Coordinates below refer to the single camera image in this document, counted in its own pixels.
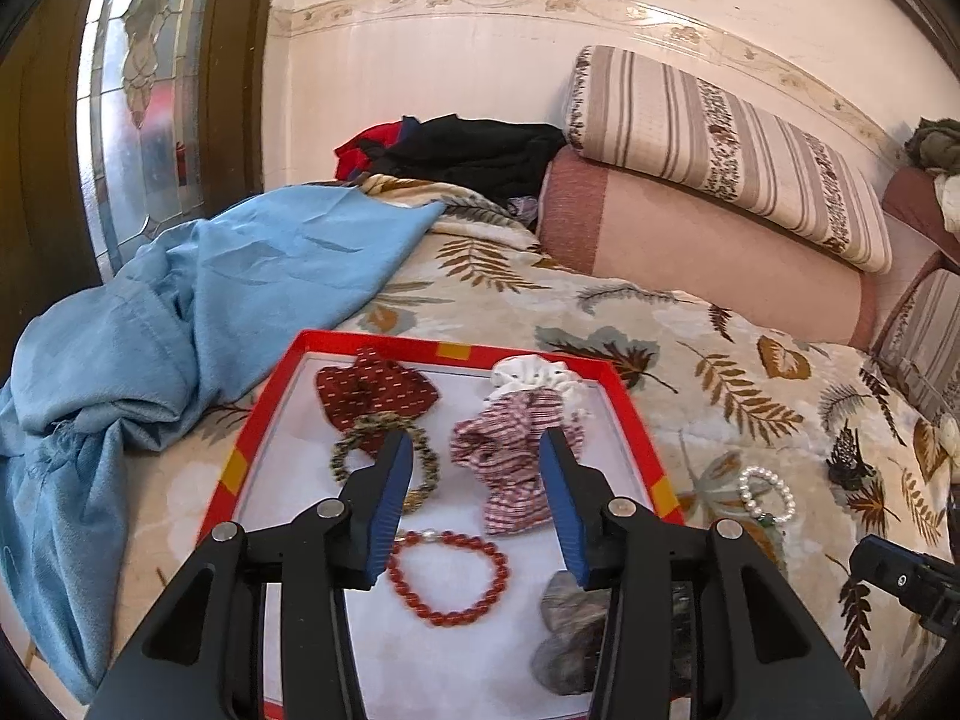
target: wooden door frame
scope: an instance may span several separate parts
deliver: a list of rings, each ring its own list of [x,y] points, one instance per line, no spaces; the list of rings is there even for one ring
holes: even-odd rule
[[[270,0],[208,0],[200,48],[200,184],[207,215],[263,191],[261,104]]]
[[[0,62],[0,381],[30,319],[100,283],[77,160],[90,0],[40,0]]]

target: red clothing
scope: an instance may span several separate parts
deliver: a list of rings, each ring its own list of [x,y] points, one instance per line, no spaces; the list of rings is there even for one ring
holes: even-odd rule
[[[336,177],[338,181],[346,181],[354,170],[366,170],[370,165],[370,158],[363,153],[359,146],[361,140],[380,143],[383,148],[390,148],[400,139],[402,122],[378,124],[376,127],[365,129],[359,135],[354,135],[342,146],[333,149],[339,158]]]

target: blue gripper pad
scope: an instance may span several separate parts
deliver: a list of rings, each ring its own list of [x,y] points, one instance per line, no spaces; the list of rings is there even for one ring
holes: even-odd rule
[[[407,495],[410,476],[414,470],[414,445],[410,436],[403,434],[397,445],[394,463],[383,485],[380,502],[370,518],[367,549],[367,579],[370,584],[376,582],[387,568],[387,559],[394,547],[397,524],[403,509],[403,499]]]
[[[573,505],[573,497],[566,485],[566,479],[560,468],[550,437],[544,433],[539,441],[539,472],[544,480],[547,502],[553,514],[553,527],[557,531],[560,541],[560,552],[563,552],[563,562],[566,570],[573,574],[577,584],[583,587],[587,584],[589,567],[587,567],[587,529],[577,514]]]

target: pearl bracelet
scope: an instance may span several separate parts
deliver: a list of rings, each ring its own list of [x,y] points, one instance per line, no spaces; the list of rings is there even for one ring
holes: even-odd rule
[[[754,500],[754,495],[750,492],[750,477],[752,476],[760,477],[760,479],[765,479],[770,483],[771,487],[784,500],[786,512],[779,517],[774,517],[770,512],[763,512],[760,509],[760,504]],[[797,502],[794,500],[790,488],[778,475],[763,466],[747,466],[743,469],[738,480],[738,488],[740,489],[740,499],[743,501],[744,509],[747,509],[747,514],[760,522],[760,525],[784,525],[793,519],[793,515],[797,513]]]

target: blue cloth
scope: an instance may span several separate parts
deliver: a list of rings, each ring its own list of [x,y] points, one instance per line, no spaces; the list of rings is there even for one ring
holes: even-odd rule
[[[167,447],[266,376],[299,330],[356,312],[441,210],[344,187],[271,191],[162,233],[24,331],[0,389],[0,567],[80,702],[112,645],[124,448]]]

